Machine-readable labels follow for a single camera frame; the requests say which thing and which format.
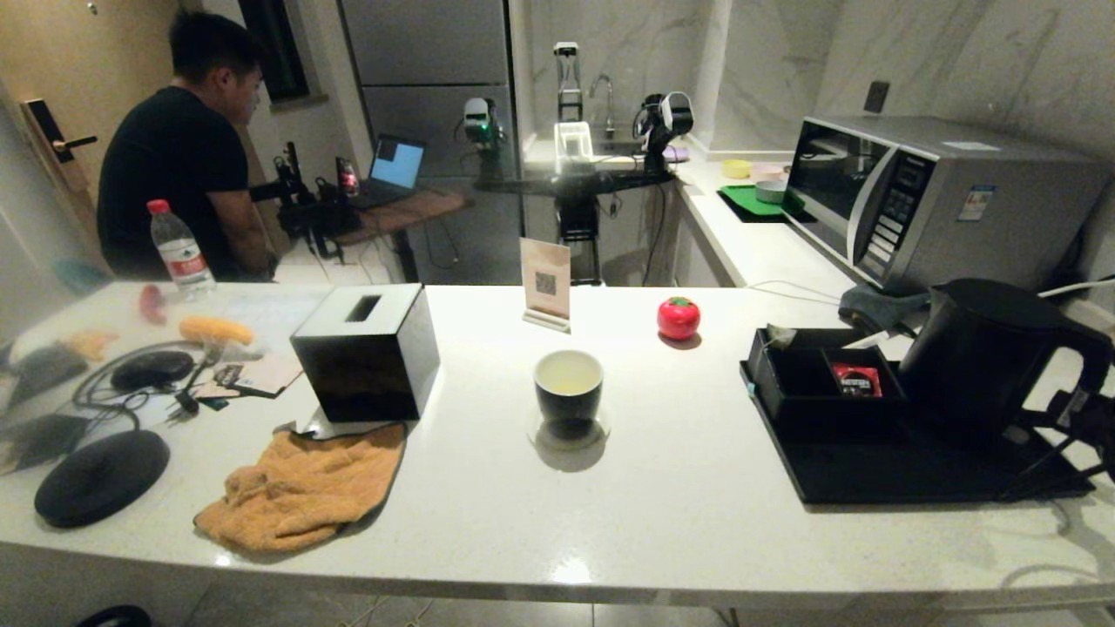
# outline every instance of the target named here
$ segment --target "refrigerator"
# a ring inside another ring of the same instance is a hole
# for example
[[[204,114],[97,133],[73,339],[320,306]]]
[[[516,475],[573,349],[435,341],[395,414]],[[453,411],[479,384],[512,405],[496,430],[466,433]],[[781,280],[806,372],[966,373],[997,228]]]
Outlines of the refrigerator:
[[[479,158],[458,127],[466,100],[489,98],[506,134],[501,168],[520,176],[505,1],[341,0],[341,10],[369,131],[425,142],[418,186],[471,201],[407,230],[418,280],[518,284],[522,197],[473,190]]]

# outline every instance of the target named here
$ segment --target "window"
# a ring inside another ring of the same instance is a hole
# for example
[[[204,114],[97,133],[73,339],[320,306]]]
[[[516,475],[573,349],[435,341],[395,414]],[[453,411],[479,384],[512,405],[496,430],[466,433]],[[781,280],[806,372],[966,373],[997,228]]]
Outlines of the window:
[[[244,23],[268,48],[263,59],[264,87],[271,102],[310,95],[310,86],[298,56],[294,33],[283,0],[239,0]]]

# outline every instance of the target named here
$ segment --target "laptop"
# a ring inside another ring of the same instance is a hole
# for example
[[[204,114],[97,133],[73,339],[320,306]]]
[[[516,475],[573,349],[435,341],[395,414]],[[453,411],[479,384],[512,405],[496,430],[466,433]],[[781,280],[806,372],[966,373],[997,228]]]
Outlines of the laptop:
[[[425,151],[426,144],[421,142],[380,135],[368,180],[360,186],[360,195],[349,199],[349,204],[370,209],[414,194]]]

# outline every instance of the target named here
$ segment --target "laptop screen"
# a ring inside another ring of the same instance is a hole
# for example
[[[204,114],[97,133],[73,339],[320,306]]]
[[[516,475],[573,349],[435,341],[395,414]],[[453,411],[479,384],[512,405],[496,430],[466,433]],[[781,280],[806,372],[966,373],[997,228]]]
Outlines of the laptop screen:
[[[414,189],[425,146],[392,135],[380,135],[369,179],[408,190]]]

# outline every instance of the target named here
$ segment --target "orange towel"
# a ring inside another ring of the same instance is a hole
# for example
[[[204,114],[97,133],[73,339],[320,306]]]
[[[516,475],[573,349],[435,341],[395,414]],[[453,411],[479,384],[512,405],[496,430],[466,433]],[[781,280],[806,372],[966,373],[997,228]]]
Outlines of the orange towel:
[[[323,441],[278,433],[194,524],[231,549],[297,551],[324,541],[387,500],[405,437],[401,423]]]

